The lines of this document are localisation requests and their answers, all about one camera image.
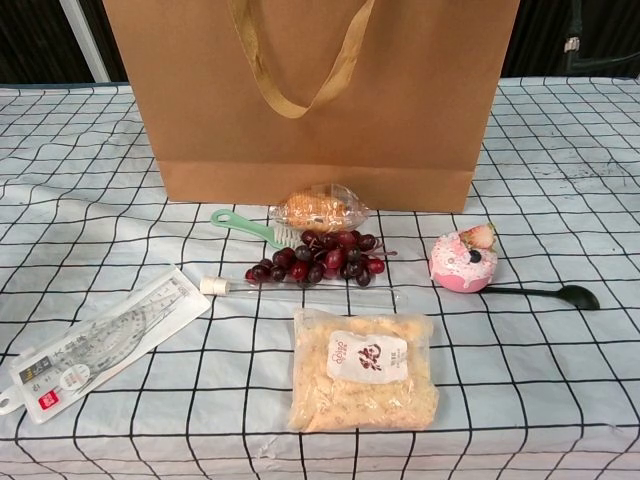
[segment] dark background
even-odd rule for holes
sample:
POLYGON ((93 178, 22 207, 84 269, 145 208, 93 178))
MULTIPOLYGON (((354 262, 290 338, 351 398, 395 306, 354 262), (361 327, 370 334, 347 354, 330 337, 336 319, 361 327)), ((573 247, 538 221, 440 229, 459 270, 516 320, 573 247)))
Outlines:
MULTIPOLYGON (((111 80, 126 82, 102 1, 80 3, 111 80)), ((502 76, 566 75, 563 46, 569 19, 569 0, 521 0, 502 76)), ((583 23, 583 58, 640 51, 640 0, 584 0, 583 23)), ((640 59, 581 75, 639 74, 640 59)), ((0 0, 0 83, 91 82, 91 72, 58 1, 0 0)))

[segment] black spoon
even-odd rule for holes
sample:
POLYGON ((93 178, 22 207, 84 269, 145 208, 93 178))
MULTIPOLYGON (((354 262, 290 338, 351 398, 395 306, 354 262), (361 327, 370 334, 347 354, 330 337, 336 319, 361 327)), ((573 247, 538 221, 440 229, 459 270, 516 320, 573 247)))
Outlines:
POLYGON ((484 287, 478 293, 512 293, 519 295, 539 295, 555 297, 575 305, 582 310, 600 310, 600 302, 596 296, 579 285, 565 285, 560 290, 537 290, 531 288, 484 287))

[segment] bunch of grapes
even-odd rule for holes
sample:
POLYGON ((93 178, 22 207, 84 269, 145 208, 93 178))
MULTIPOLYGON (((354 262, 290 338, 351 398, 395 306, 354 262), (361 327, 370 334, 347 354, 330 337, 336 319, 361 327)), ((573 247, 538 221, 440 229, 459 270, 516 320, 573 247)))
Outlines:
POLYGON ((318 235, 307 230, 300 236, 303 245, 295 250, 283 248, 247 270, 245 279, 252 283, 282 282, 290 276, 302 285, 317 284, 323 278, 355 279, 366 287, 373 275, 384 272, 382 242, 373 235, 341 231, 318 235))

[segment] white tablecloth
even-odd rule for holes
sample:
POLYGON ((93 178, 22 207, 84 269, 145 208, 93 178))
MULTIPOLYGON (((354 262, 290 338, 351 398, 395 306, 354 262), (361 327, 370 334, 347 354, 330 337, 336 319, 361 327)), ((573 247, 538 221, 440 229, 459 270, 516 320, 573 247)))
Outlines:
MULTIPOLYGON (((464 214, 376 212, 363 226, 400 252, 378 284, 435 323, 428 431, 287 431, 294 305, 217 299, 50 422, 0 417, 0 478, 638 478, 639 122, 637 81, 503 80, 464 214), (435 238, 486 221, 496 284, 584 285, 602 310, 434 286, 435 238)), ((273 251, 213 227, 219 205, 167 201, 128 86, 0 90, 0 185, 1 389, 21 351, 157 264, 240 277, 273 251)), ((360 311, 346 295, 330 310, 360 311)))

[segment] paper bag handle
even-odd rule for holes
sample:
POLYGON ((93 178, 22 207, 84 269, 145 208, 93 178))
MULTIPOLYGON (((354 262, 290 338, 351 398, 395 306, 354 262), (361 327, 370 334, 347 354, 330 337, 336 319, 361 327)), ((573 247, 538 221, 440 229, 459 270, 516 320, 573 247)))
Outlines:
POLYGON ((250 2, 251 0, 229 0, 229 8, 258 89, 271 108, 283 117, 300 118, 312 108, 330 102, 346 90, 360 54, 362 40, 375 0, 366 0, 354 15, 329 76, 306 107, 286 98, 273 81, 260 50, 256 22, 250 2))

